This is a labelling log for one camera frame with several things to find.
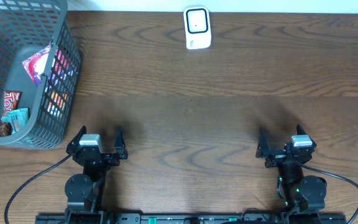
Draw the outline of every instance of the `white device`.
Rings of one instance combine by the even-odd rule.
[[[203,6],[189,7],[183,13],[185,18],[186,47],[189,50],[203,49],[211,45],[211,23],[209,11]]]

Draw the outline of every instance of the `black cable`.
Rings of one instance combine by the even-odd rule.
[[[38,178],[39,176],[41,176],[42,174],[45,174],[49,171],[51,171],[52,169],[58,167],[60,164],[64,163],[68,158],[70,158],[71,155],[68,155],[66,156],[64,159],[62,159],[60,162],[56,163],[55,165],[49,167],[48,169],[40,172],[39,174],[31,177],[28,181],[24,182],[24,184],[22,184],[12,195],[12,197],[9,199],[9,201],[7,202],[6,204],[6,207],[5,207],[5,212],[4,212],[4,218],[5,218],[5,224],[9,224],[9,220],[7,218],[7,213],[9,211],[9,207],[11,206],[11,203],[13,201],[13,199],[16,197],[16,195],[27,185],[29,184],[30,182],[32,182],[33,180],[35,180],[36,178]]]
[[[342,177],[342,176],[340,176],[340,175],[332,174],[332,173],[330,173],[330,172],[326,172],[326,171],[323,171],[323,170],[319,170],[319,169],[312,168],[312,167],[310,167],[310,166],[306,166],[306,165],[304,165],[304,164],[298,162],[297,160],[295,160],[295,158],[292,156],[291,153],[288,153],[288,154],[289,154],[290,157],[295,161],[295,163],[298,164],[299,166],[301,166],[301,167],[303,167],[303,168],[305,168],[305,169],[308,169],[308,170],[315,171],[315,172],[320,173],[320,174],[325,174],[325,175],[328,175],[328,176],[331,176],[331,177],[338,178],[339,180],[343,180],[343,181],[345,181],[345,182],[348,182],[348,183],[352,184],[353,186],[357,187],[357,189],[358,189],[358,184],[355,183],[355,182],[353,182],[352,180],[349,180],[348,178]],[[351,223],[354,221],[354,219],[356,218],[357,215],[358,215],[358,206],[357,206],[357,209],[356,209],[356,211],[354,212],[352,218],[347,222],[347,224],[351,224]]]
[[[264,214],[262,214],[262,211],[260,211],[258,208],[247,208],[242,214],[241,214],[241,220],[244,220],[244,215],[249,211],[249,210],[256,210],[258,211],[261,216],[265,219],[265,221],[268,221],[268,218],[266,218],[266,216]]]

